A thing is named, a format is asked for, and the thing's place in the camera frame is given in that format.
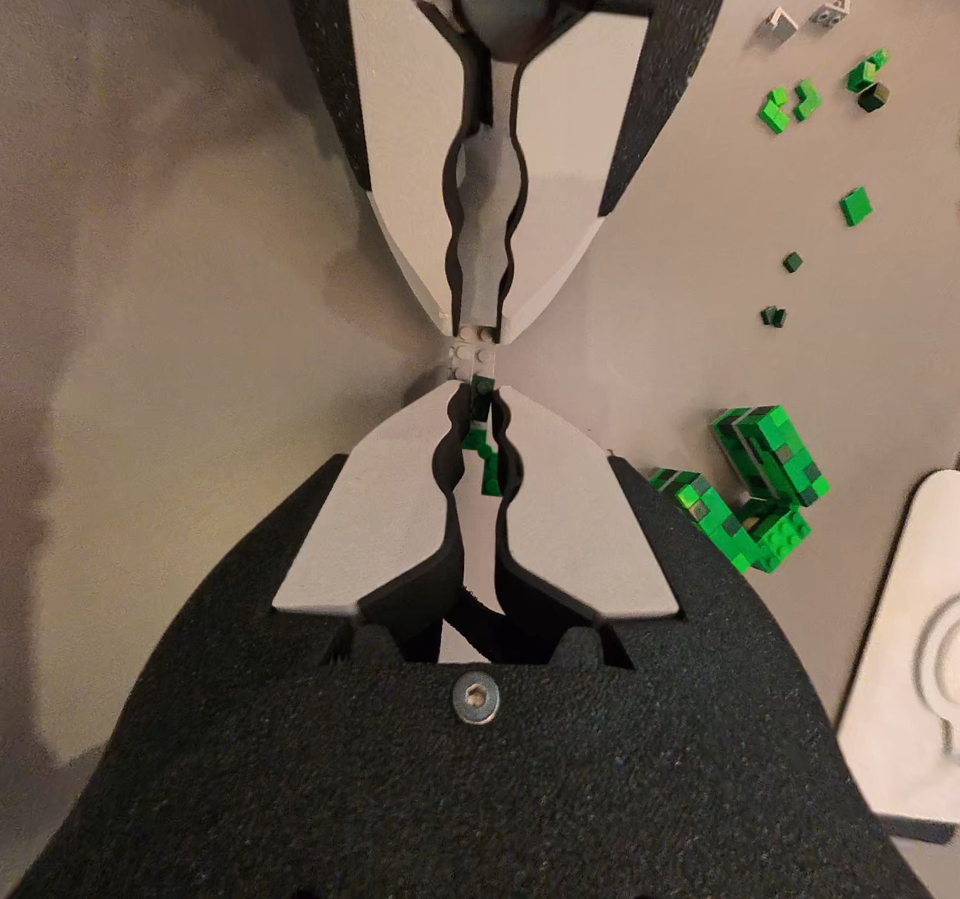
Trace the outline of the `grey studded brick plate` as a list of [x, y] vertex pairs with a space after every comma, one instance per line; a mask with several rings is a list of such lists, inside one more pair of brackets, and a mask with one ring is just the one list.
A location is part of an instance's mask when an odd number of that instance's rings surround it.
[[495, 326], [462, 324], [450, 339], [447, 378], [472, 384], [478, 377], [496, 382], [498, 330]]

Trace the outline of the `white flat device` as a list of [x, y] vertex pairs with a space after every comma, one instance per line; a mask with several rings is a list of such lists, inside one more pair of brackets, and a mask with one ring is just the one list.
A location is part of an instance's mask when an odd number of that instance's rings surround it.
[[875, 815], [958, 827], [959, 473], [910, 502], [838, 727]]

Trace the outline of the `green brick piece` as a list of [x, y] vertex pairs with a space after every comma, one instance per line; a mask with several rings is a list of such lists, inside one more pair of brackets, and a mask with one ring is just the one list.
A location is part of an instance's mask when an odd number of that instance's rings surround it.
[[474, 375], [470, 388], [470, 423], [466, 435], [462, 438], [462, 449], [474, 452], [483, 463], [481, 494], [500, 498], [502, 492], [498, 475], [499, 452], [489, 439], [495, 380], [484, 375]]

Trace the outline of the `bright green brick cluster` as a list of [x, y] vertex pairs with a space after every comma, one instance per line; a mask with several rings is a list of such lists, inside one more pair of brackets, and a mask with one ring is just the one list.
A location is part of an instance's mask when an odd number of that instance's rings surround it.
[[889, 59], [890, 52], [886, 47], [870, 53], [849, 71], [846, 77], [846, 89], [858, 95], [865, 92], [877, 83], [879, 72]]

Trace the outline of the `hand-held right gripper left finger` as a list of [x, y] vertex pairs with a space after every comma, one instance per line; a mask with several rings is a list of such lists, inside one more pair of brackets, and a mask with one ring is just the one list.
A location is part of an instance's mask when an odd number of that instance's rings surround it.
[[438, 621], [463, 585], [454, 497], [466, 385], [448, 380], [351, 451], [276, 592], [285, 613]]

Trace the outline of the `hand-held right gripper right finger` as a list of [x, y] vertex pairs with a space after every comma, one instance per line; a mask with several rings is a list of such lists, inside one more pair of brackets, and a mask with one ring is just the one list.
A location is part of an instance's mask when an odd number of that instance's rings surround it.
[[504, 385], [493, 402], [502, 502], [495, 589], [515, 621], [676, 616], [664, 571], [606, 451]]

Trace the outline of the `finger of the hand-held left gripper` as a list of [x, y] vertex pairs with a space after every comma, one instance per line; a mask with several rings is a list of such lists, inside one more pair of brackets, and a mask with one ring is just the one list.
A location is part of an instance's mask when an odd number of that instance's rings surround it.
[[477, 124], [478, 55], [425, 0], [347, 0], [368, 199], [403, 276], [446, 337], [460, 329], [460, 150]]
[[507, 235], [502, 343], [515, 341], [552, 302], [604, 221], [604, 191], [649, 25], [648, 17], [587, 13], [517, 73], [510, 137], [521, 188]]

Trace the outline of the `large green brick assembly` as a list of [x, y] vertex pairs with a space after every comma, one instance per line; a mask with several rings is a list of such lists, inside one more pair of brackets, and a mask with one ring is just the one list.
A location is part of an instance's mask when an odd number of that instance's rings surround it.
[[773, 574], [810, 536], [803, 509], [825, 497], [831, 485], [782, 405], [732, 408], [711, 427], [746, 488], [743, 505], [733, 509], [694, 471], [660, 468], [651, 485], [740, 574]]

